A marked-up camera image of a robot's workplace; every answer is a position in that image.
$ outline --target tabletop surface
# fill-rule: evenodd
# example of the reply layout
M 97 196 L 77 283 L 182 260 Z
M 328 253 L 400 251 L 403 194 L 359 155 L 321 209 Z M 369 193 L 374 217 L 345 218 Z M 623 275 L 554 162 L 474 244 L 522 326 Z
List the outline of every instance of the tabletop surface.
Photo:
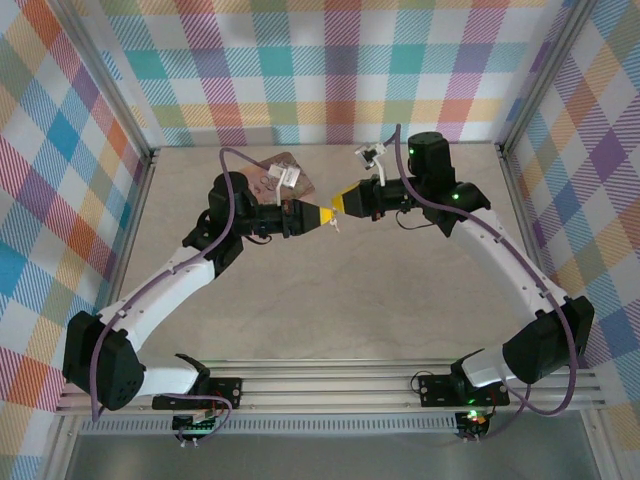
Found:
M 315 201 L 368 178 L 354 146 L 244 147 L 255 159 L 287 150 L 313 182 Z M 452 145 L 458 180 L 477 184 L 507 230 L 520 235 L 495 150 Z M 221 172 L 216 148 L 163 149 L 123 293 L 173 254 L 207 208 Z M 383 158 L 397 177 L 391 153 Z M 246 164 L 228 156 L 230 169 Z M 418 225 L 417 212 L 402 217 Z M 341 215 L 304 236 L 245 242 L 224 274 L 196 292 L 149 337 L 143 351 L 195 358 L 453 358 L 502 343 L 517 330 L 500 293 L 437 229 L 400 229 Z

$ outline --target plaid wallpaper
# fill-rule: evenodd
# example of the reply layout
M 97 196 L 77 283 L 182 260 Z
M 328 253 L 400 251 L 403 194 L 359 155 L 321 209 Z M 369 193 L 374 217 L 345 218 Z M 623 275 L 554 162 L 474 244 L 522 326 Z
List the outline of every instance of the plaid wallpaper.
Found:
M 358 143 L 395 123 L 491 140 L 530 41 L 550 27 L 541 15 L 559 3 L 74 1 L 151 143 L 172 146 Z M 88 5 L 108 20 L 96 25 Z
M 640 478 L 640 0 L 600 0 L 515 149 L 545 267 L 593 302 L 587 360 Z
M 522 83 L 520 91 L 518 92 L 518 96 L 511 105 L 511 109 L 509 110 L 507 119 L 505 120 L 504 125 L 500 130 L 500 134 L 495 139 L 495 143 L 502 144 L 506 140 L 509 131 L 512 129 L 516 119 L 518 118 L 520 112 L 522 111 L 522 108 L 524 107 L 524 102 L 526 101 L 527 96 L 531 93 L 533 84 L 538 79 L 540 70 L 553 51 L 553 45 L 558 40 L 560 33 L 562 33 L 562 29 L 566 24 L 567 17 L 569 16 L 571 9 L 577 2 L 578 0 L 563 0 L 562 5 L 553 21 L 553 24 L 547 32 L 544 41 L 540 46 L 540 50 L 538 50 L 535 60 L 531 63 L 525 81 Z
M 64 328 L 105 301 L 142 164 L 44 0 L 0 1 L 0 479 L 30 479 Z

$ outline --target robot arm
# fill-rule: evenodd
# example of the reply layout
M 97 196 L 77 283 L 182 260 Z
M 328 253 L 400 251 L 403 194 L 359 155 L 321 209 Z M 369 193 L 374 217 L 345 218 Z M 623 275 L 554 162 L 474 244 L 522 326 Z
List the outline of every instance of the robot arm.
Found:
M 153 330 L 194 292 L 219 277 L 242 253 L 242 238 L 268 238 L 307 233 L 333 218 L 327 208 L 300 200 L 278 205 L 260 205 L 249 190 L 246 177 L 229 174 L 234 197 L 221 175 L 209 192 L 209 208 L 198 218 L 173 256 L 150 279 L 124 298 L 96 315 L 79 312 L 69 322 L 63 374 L 67 380 L 89 393 L 90 362 L 98 337 L 116 316 L 119 321 L 106 334 L 96 369 L 98 401 L 117 410 L 140 395 L 212 394 L 209 370 L 182 354 L 166 358 L 143 358 L 139 350 Z M 235 215 L 224 239 L 204 256 L 200 255 L 221 235 L 228 220 L 230 201 Z M 145 289 L 135 307 L 123 306 Z
M 473 212 L 476 218 L 515 245 L 478 187 L 456 181 L 449 144 L 441 134 L 413 135 L 408 139 L 408 147 L 409 171 L 414 176 L 407 180 L 415 191 L 435 204 Z M 358 153 L 367 166 L 372 167 L 378 165 L 374 159 L 379 150 L 379 146 L 374 145 L 361 148 Z M 460 245 L 498 285 L 523 329 L 503 345 L 474 352 L 452 365 L 451 383 L 462 404 L 478 388 L 510 378 L 533 384 L 568 363 L 567 338 L 547 293 L 558 302 L 568 320 L 576 354 L 584 350 L 594 315 L 589 301 L 585 297 L 569 298 L 522 254 L 527 265 L 545 281 L 548 292 L 541 291 L 505 245 L 479 224 L 455 213 L 420 205 L 401 179 L 386 179 L 383 185 L 377 175 L 343 191 L 334 198 L 333 205 L 342 213 L 370 217 L 373 221 L 381 219 L 387 211 L 406 213 L 421 208 L 425 218 Z

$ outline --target metal bracket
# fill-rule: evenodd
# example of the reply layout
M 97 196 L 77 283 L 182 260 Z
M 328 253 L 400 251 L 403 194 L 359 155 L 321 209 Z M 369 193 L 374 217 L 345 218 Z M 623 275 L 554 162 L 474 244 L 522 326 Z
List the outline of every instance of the metal bracket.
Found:
M 465 403 L 453 388 L 449 375 L 419 376 L 418 391 L 422 407 L 504 407 L 510 403 L 509 394 L 500 382 L 470 392 Z
M 242 379 L 241 378 L 209 378 L 209 383 L 205 389 L 206 393 L 202 395 L 216 395 L 226 398 L 233 405 L 233 409 L 240 406 L 242 398 Z M 183 400 L 172 397 L 158 395 L 153 397 L 151 403 L 153 410 L 209 410 L 211 409 L 210 400 Z

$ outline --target black joint housing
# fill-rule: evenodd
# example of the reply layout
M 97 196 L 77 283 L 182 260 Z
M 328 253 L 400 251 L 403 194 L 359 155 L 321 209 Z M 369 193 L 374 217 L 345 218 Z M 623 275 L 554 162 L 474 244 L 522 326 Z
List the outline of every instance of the black joint housing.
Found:
M 441 133 L 416 133 L 407 143 L 409 171 L 420 178 L 421 185 L 430 194 L 437 195 L 455 187 L 456 170 L 451 166 L 449 142 Z
M 89 366 L 98 336 L 105 328 L 99 317 L 87 312 L 73 316 L 67 327 L 62 374 L 89 393 Z M 118 410 L 138 393 L 145 367 L 138 361 L 126 330 L 111 330 L 102 345 L 96 371 L 98 401 Z
M 591 331 L 594 309 L 586 297 L 569 299 L 562 307 L 576 345 L 582 355 Z M 555 311 L 545 313 L 502 346 L 509 369 L 519 380 L 533 384 L 569 363 L 569 347 Z

